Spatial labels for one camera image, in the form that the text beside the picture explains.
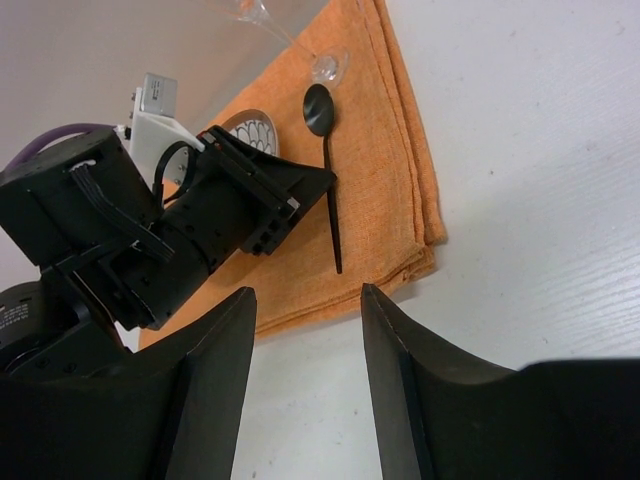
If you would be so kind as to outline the clear wine glass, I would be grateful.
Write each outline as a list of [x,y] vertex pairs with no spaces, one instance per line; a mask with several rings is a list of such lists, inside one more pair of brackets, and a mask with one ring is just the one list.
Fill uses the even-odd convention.
[[294,37],[278,23],[261,0],[204,0],[199,4],[220,12],[229,18],[262,28],[292,47],[309,65],[313,83],[335,89],[344,79],[349,67],[350,54],[344,46],[333,45],[324,49],[312,47],[308,42]]

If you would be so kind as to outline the patterned ceramic plate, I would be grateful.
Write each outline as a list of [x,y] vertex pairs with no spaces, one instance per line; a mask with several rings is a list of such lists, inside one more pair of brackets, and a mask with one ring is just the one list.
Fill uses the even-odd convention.
[[280,155],[276,127],[272,119],[261,110],[240,111],[223,121],[221,127],[263,153]]

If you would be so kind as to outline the black slotted spoon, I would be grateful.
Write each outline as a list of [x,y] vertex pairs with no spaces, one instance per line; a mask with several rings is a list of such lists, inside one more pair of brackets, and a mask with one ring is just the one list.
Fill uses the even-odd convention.
[[[303,117],[309,131],[322,138],[324,168],[331,171],[330,135],[335,123],[335,106],[330,91],[322,84],[311,85],[303,99]],[[327,191],[328,215],[334,253],[335,269],[343,273],[338,206],[335,187]]]

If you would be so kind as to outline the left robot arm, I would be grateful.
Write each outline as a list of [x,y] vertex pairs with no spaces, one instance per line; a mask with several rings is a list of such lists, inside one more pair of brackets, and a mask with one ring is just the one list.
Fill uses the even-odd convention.
[[119,328],[161,329],[234,253],[273,253],[336,182],[219,126],[199,138],[171,144],[151,182],[107,128],[2,173],[2,229],[40,272],[1,295],[4,375],[117,361]]

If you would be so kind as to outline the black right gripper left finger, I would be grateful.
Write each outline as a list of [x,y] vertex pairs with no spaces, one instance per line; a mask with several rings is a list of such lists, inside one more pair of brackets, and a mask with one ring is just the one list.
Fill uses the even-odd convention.
[[1,298],[5,479],[227,479],[254,346],[243,287],[138,352],[35,286]]

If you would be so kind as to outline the orange cloth placemat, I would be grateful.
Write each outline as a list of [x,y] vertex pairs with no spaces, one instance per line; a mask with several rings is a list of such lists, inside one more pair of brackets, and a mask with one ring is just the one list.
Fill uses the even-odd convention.
[[300,40],[319,49],[344,46],[350,54],[332,94],[337,121],[330,138],[343,273],[336,273],[327,204],[320,201],[273,254],[233,254],[162,329],[141,332],[141,347],[190,324],[243,286],[255,290],[256,333],[267,337],[356,311],[365,283],[391,293],[434,271],[435,247],[447,233],[385,3],[332,1]]

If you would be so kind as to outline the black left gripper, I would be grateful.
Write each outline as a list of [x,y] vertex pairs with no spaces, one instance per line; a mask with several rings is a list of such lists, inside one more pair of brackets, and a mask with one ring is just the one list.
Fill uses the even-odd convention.
[[337,182],[330,169],[270,155],[220,126],[199,138],[193,181],[151,225],[170,260],[128,249],[111,264],[118,288],[109,308],[128,330],[160,329],[235,251],[272,254]]

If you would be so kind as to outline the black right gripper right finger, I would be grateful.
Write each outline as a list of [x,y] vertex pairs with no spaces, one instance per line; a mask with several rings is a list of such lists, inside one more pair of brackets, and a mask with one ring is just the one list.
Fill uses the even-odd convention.
[[361,290],[365,360],[387,479],[635,479],[639,362],[569,359],[512,370]]

